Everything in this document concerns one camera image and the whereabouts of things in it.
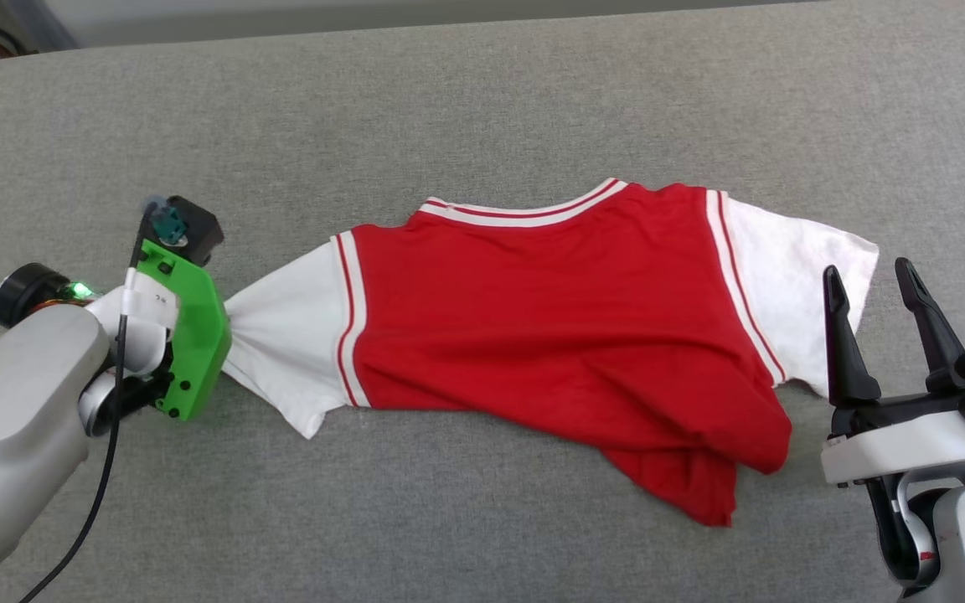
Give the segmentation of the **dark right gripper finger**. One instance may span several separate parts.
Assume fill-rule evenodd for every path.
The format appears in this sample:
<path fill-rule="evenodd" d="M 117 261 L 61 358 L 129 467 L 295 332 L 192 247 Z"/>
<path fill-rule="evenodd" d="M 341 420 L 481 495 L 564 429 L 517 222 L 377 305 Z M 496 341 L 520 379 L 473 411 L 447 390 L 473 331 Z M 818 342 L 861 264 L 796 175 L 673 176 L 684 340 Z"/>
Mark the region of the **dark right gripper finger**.
<path fill-rule="evenodd" d="M 907 257 L 896 257 L 895 275 L 901 301 L 914 316 L 918 328 L 928 369 L 924 380 L 927 392 L 943 394 L 964 389 L 965 378 L 955 370 L 955 362 L 965 348 L 945 313 L 931 296 L 914 263 Z"/>
<path fill-rule="evenodd" d="M 880 383 L 868 373 L 851 327 L 850 301 L 839 268 L 823 271 L 824 332 L 828 402 L 836 409 L 870 407 L 880 402 Z"/>

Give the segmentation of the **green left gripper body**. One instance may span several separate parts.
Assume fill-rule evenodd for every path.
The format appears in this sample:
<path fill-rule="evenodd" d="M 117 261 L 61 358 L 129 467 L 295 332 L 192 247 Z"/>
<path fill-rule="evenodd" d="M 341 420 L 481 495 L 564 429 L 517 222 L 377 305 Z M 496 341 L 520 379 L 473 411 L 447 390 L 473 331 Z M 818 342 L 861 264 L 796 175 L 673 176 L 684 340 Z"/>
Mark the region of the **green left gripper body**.
<path fill-rule="evenodd" d="M 210 400 L 230 350 L 222 295 L 203 267 L 153 241 L 141 243 L 137 272 L 178 299 L 176 323 L 161 336 L 163 358 L 153 371 L 154 407 L 177 421 L 194 419 Z"/>

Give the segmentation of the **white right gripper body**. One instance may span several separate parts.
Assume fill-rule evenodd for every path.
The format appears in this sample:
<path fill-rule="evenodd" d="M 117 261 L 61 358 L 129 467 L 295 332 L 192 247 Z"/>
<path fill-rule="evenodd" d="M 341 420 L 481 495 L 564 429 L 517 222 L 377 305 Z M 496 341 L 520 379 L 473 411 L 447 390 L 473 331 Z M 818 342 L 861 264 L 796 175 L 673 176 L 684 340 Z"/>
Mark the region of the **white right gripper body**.
<path fill-rule="evenodd" d="M 831 431 L 821 451 L 828 484 L 839 485 L 965 461 L 964 389 L 878 400 L 828 397 Z"/>

